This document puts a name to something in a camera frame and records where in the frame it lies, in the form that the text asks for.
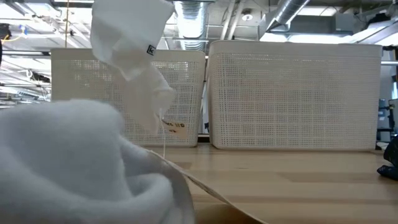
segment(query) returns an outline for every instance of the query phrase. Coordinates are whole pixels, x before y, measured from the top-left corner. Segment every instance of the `ceiling light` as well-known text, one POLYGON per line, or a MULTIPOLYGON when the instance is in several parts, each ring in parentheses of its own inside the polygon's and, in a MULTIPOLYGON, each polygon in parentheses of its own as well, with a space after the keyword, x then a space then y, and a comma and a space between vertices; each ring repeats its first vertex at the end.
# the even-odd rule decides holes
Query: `ceiling light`
POLYGON ((374 28, 368 28, 361 32, 357 32, 356 34, 352 35, 351 37, 346 37, 344 43, 353 44, 353 43, 360 42, 360 41, 372 36, 379 30, 382 30, 383 28, 384 27, 378 27, 378 28, 374 27, 374 28))
POLYGON ((298 13, 299 16, 334 16, 341 7, 305 6, 298 13))
POLYGON ((38 51, 20 51, 20 50, 3 50, 3 55, 15 55, 15 56, 43 56, 43 52, 38 51))
POLYGON ((340 44, 343 39, 336 35, 296 34, 289 37, 289 42, 309 44, 340 44))
POLYGON ((243 20, 243 21, 250 21, 250 20, 252 20, 252 19, 253 19, 253 16, 250 15, 250 14, 247 14, 247 15, 243 15, 243 16, 242 16, 242 20, 243 20))
POLYGON ((265 33, 260 41, 263 42, 286 42, 287 38, 284 34, 265 33))
POLYGON ((392 34, 392 35, 380 40, 376 44, 382 45, 382 46, 398 45, 398 33, 392 34))
MULTIPOLYGON (((68 0, 54 0, 55 2, 68 2, 68 0)), ((94 0, 69 0, 72 3, 94 3, 94 0)))
POLYGON ((243 9, 242 10, 242 20, 243 21, 250 21, 253 19, 253 15, 251 14, 251 9, 243 9))

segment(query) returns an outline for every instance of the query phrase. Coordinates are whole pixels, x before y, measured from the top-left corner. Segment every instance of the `fluorescent light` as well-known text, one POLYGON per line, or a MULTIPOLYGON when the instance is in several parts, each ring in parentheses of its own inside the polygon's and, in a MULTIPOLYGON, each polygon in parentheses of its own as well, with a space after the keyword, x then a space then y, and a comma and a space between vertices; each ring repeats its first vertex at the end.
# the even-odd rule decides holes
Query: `fluorescent light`
POLYGON ((271 34, 271 33, 265 33, 260 41, 263 42, 286 42, 287 38, 283 34, 271 34))
POLYGON ((398 45, 398 33, 392 34, 392 35, 380 40, 376 44, 382 45, 382 46, 398 45))
POLYGON ((398 66, 398 61, 381 61, 381 65, 398 66))
POLYGON ((28 14, 35 14, 34 11, 32 11, 32 10, 26 8, 26 7, 23 6, 22 4, 20 4, 20 3, 18 3, 18 2, 16 2, 15 4, 16 4, 17 6, 19 6, 21 9, 23 9, 26 13, 28 13, 28 14))
POLYGON ((3 50, 3 55, 28 55, 28 56, 43 56, 42 52, 36 51, 20 51, 20 50, 3 50))
POLYGON ((4 20, 4 18, 13 18, 13 19, 24 19, 25 17, 14 10, 13 8, 9 7, 7 4, 2 4, 0 3, 0 12, 1 12, 1 18, 4 20))
POLYGON ((333 16, 341 7, 305 6, 298 13, 300 16, 333 16))
POLYGON ((177 40, 177 41, 182 41, 182 42, 209 42, 209 40, 207 39, 189 39, 189 38, 178 38, 178 37, 174 37, 172 38, 172 40, 177 40))
MULTIPOLYGON (((68 0, 54 0, 55 2, 68 2, 68 0)), ((94 0, 69 0, 72 3, 94 3, 94 0)))
POLYGON ((18 94, 18 91, 16 89, 9 88, 9 87, 3 87, 3 86, 0 86, 0 92, 10 93, 10 94, 18 94))
POLYGON ((352 35, 351 37, 346 37, 344 40, 344 43, 357 43, 360 42, 368 37, 370 37, 371 35, 375 34, 376 32, 378 32, 379 30, 382 30, 383 28, 385 28, 384 26, 380 26, 380 27, 373 27, 373 28, 368 28, 364 31, 361 32, 357 32, 356 34, 352 35))
POLYGON ((289 38, 289 42, 309 44, 340 44, 342 41, 339 36, 321 34, 297 34, 289 38))

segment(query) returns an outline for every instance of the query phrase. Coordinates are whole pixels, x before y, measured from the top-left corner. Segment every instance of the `dark bag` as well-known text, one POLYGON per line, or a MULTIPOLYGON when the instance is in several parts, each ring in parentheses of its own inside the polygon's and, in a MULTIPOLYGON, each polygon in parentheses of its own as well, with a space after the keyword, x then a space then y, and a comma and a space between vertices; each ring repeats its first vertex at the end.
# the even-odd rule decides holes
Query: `dark bag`
POLYGON ((391 162, 394 166, 382 166, 377 172, 393 180, 398 180, 398 137, 395 137, 387 146, 384 152, 384 159, 391 162))

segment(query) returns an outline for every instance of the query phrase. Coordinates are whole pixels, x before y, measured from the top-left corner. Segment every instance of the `white storage bin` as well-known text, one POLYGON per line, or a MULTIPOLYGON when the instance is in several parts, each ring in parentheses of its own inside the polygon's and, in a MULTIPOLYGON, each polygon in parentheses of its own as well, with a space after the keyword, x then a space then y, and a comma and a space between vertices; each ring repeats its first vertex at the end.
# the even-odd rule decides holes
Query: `white storage bin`
POLYGON ((214 42, 211 141, 219 149, 374 149, 380 66, 377 45, 214 42))
MULTIPOLYGON (((53 100, 88 98, 109 103, 123 115, 126 123, 124 135, 129 140, 141 146, 163 145, 162 128, 159 128, 158 135, 153 135, 130 117, 123 103, 129 96, 120 94, 114 82, 113 74, 117 71, 95 59, 91 49, 54 49, 51 58, 53 100)), ((183 123, 187 127, 187 139, 171 135, 165 129, 166 145, 196 146, 205 75, 204 53, 158 50, 153 64, 176 91, 165 120, 183 123)))

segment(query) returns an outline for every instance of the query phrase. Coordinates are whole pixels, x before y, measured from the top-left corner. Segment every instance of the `string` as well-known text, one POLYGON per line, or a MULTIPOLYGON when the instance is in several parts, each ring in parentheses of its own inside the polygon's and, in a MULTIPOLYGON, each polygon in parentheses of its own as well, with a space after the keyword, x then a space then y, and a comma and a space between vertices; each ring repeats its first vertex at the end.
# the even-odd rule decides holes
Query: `string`
POLYGON ((65 48, 68 47, 69 0, 67 2, 67 24, 65 26, 65 48))
POLYGON ((166 135, 164 133, 164 124, 163 124, 163 118, 162 118, 162 108, 159 110, 159 121, 160 121, 160 124, 162 125, 163 159, 165 159, 166 158, 166 135))

